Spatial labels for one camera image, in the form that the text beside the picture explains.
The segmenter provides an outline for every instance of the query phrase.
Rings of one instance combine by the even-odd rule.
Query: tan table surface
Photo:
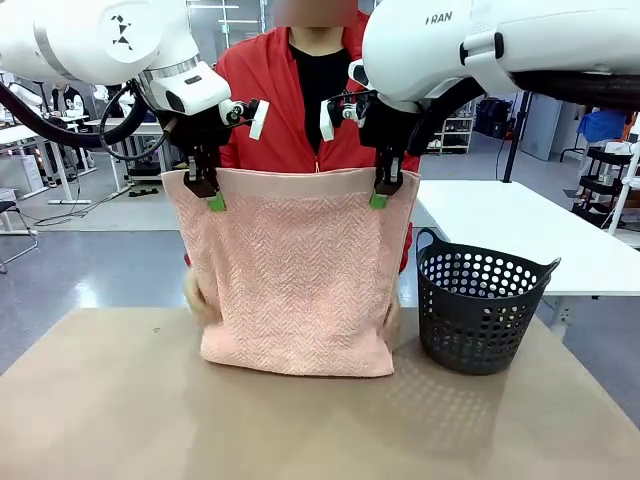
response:
[[[424,357],[290,378],[207,364],[184,310],[81,310],[0,377],[0,479],[640,478],[640,433],[538,320],[508,372]]]

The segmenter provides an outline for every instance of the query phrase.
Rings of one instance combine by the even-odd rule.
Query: metal pole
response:
[[[222,18],[224,19],[223,29],[225,43],[227,44],[227,50],[229,50],[229,23],[227,22],[227,4],[225,0],[222,0]]]
[[[509,151],[509,159],[507,160],[507,168],[504,172],[503,183],[511,183],[511,172],[513,171],[513,164],[516,161],[516,154],[518,153],[518,145],[520,144],[520,136],[522,135],[522,127],[524,126],[524,120],[527,118],[527,109],[529,108],[529,100],[531,99],[531,92],[524,92],[522,104],[520,105],[520,111],[516,118],[516,128],[513,132],[513,140],[511,141],[511,150]]]

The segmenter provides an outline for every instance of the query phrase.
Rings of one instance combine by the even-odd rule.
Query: table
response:
[[[110,118],[107,120],[106,123],[106,130],[112,130],[113,128],[119,126],[122,122],[124,121],[123,118]],[[92,120],[90,122],[85,122],[85,125],[90,125],[90,126],[94,126],[94,127],[98,127],[100,125],[100,120]],[[163,134],[163,130],[162,127],[160,126],[159,123],[142,123],[140,124],[140,126],[136,129],[136,131],[133,133],[132,137],[143,137],[143,136],[155,136],[155,137],[159,137]],[[129,150],[129,152],[133,151],[132,148],[132,144],[131,144],[131,139],[127,138],[125,139],[125,143],[127,144],[127,148]],[[158,149],[158,156],[159,156],[159,160],[160,160],[160,173],[165,173],[168,171],[171,171],[171,166],[167,163],[167,156],[165,155],[164,152],[164,146],[162,145],[159,149]],[[117,149],[117,152],[119,154],[124,154],[123,149],[117,145],[115,146],[115,148]],[[118,189],[120,189],[120,183],[118,180],[118,176],[116,174],[116,167],[115,167],[115,159],[113,157],[111,157],[111,166],[113,169],[113,175],[114,178],[116,180],[116,186]],[[131,177],[131,180],[138,180],[138,181],[161,181],[160,179],[160,175],[153,175],[153,176],[135,176],[135,177]]]
[[[470,377],[402,316],[394,376],[332,380],[208,364],[182,309],[77,311],[0,377],[0,477],[636,478],[640,432],[539,320]]]
[[[69,189],[69,183],[67,182],[66,169],[64,168],[64,162],[62,161],[62,156],[60,155],[60,146],[57,143],[44,139],[43,137],[39,136],[37,133],[35,133],[33,130],[26,127],[25,125],[17,125],[15,127],[0,130],[0,145],[24,142],[32,139],[34,141],[34,144],[38,147],[38,150],[40,150],[40,154],[44,159],[43,163],[44,163],[45,174],[49,179],[53,178],[53,171],[51,170],[51,165],[49,164],[45,143],[49,142],[51,144],[53,157],[55,159],[56,166],[58,167],[58,173],[60,175],[60,183],[62,184],[62,190],[64,191],[64,195],[65,195],[64,200],[49,200],[47,203],[49,205],[60,205],[60,204],[88,205],[90,204],[91,200],[80,200],[80,199],[74,200],[73,197],[71,196],[71,190]],[[24,148],[26,146],[28,146],[28,144],[18,145],[16,148]],[[43,188],[38,190],[37,192],[32,192],[32,195],[35,195],[36,193],[41,193],[45,190],[48,190],[48,188],[43,186]]]
[[[640,296],[640,252],[519,183],[423,181],[418,202],[450,242],[540,264],[562,258],[545,290],[558,297],[561,337],[575,297]]]

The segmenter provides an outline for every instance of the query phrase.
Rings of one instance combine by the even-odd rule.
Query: hand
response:
[[[204,327],[221,320],[220,312],[205,302],[195,271],[190,268],[184,281],[184,296],[187,299],[191,313],[196,317],[198,323]]]

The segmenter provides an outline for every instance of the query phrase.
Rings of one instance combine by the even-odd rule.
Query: black shirt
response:
[[[320,133],[320,104],[344,93],[349,80],[351,56],[345,49],[329,55],[314,57],[290,46],[298,64],[298,76],[304,100],[307,139],[317,154],[322,141]]]

